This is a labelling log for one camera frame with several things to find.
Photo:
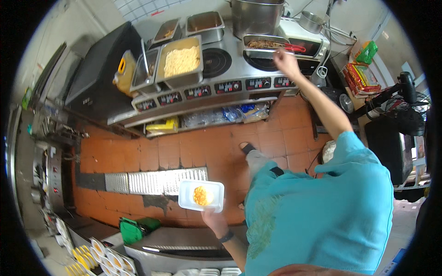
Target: teal shirt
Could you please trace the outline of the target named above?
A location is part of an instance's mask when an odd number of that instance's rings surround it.
[[[390,173],[353,132],[339,135],[334,157],[315,179],[267,163],[245,200],[245,274],[268,275],[290,264],[373,274],[391,229]]]

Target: foot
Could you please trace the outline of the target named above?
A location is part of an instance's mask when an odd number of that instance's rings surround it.
[[[239,144],[240,149],[243,151],[243,153],[245,153],[246,155],[252,151],[255,150],[256,148],[254,146],[252,146],[251,143],[249,142],[242,142]]]
[[[245,146],[247,146],[249,144],[249,142],[242,142],[240,143],[240,149],[242,150],[243,148],[245,148]]]

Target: red tongs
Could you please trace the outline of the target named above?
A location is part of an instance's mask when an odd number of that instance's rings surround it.
[[[286,50],[288,51],[293,51],[293,52],[301,52],[301,53],[305,53],[305,47],[302,46],[298,46],[298,45],[293,45],[293,44],[289,44],[289,43],[278,43],[275,42],[276,44],[279,44],[281,46],[284,46]]]

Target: sandal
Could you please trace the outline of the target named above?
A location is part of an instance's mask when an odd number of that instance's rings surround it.
[[[242,142],[239,144],[240,149],[243,151],[245,155],[247,155],[250,151],[256,150],[254,146],[252,146],[249,142]]]

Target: metal grate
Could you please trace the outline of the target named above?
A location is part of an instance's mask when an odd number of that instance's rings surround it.
[[[141,195],[162,195],[163,183],[158,181],[157,172],[128,173],[129,192]]]
[[[207,168],[128,173],[129,193],[177,196],[183,179],[207,180]]]
[[[129,193],[127,173],[104,174],[106,191],[116,193]]]

